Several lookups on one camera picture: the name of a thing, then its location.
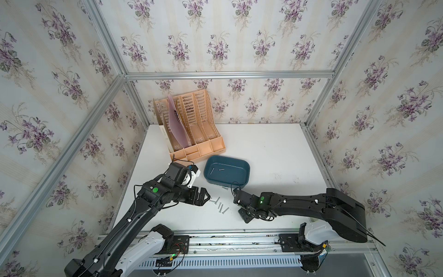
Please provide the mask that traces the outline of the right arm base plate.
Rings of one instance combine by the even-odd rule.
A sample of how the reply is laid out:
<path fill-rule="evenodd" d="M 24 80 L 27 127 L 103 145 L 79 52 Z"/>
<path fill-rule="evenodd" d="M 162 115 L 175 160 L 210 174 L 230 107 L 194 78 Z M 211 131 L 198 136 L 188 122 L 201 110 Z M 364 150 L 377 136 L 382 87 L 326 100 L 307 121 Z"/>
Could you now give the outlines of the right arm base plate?
<path fill-rule="evenodd" d="M 328 247 L 328 243 L 322 242 L 319 245 L 315 245 L 299 234 L 279 234 L 278 244 L 281 247 L 282 252 L 285 253 L 300 253 L 300 252 L 319 252 Z"/>

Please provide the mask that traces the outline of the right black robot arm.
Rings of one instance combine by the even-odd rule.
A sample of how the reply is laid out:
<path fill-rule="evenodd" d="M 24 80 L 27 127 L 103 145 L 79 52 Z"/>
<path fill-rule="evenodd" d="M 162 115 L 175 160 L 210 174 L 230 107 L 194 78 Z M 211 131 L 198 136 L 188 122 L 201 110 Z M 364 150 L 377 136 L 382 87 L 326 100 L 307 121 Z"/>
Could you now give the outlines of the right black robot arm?
<path fill-rule="evenodd" d="M 300 225 L 299 239 L 302 244 L 319 245 L 341 237 L 357 243 L 366 243 L 368 238 L 372 238 L 385 245 L 366 227 L 364 205 L 335 188 L 311 196 L 287 196 L 272 192 L 256 196 L 241 189 L 234 189 L 232 194 L 245 223 L 254 219 L 271 222 L 283 216 L 315 218 L 313 223 Z"/>

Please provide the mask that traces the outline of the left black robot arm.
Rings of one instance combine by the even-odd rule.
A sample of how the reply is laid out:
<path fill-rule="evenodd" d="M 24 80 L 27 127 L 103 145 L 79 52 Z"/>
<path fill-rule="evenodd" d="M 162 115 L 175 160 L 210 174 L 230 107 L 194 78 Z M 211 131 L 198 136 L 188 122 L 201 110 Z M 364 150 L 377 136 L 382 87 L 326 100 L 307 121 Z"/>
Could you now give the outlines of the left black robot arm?
<path fill-rule="evenodd" d="M 205 188 L 194 186 L 200 170 L 195 164 L 169 164 L 168 169 L 140 186 L 128 212 L 89 254 L 73 259 L 64 269 L 67 277 L 126 277 L 145 259 L 173 241 L 173 231 L 155 226 L 147 238 L 132 246 L 142 228 L 174 202 L 201 207 L 209 199 Z"/>

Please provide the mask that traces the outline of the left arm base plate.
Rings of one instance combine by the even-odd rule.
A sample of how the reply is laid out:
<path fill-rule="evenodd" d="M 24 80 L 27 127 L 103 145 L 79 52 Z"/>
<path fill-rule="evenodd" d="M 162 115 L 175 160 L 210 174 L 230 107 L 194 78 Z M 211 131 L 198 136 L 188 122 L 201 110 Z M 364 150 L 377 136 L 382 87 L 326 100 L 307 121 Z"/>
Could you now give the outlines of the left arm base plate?
<path fill-rule="evenodd" d="M 166 240 L 157 255 L 188 254 L 189 241 L 190 236 L 188 235 L 175 235 L 173 238 Z"/>

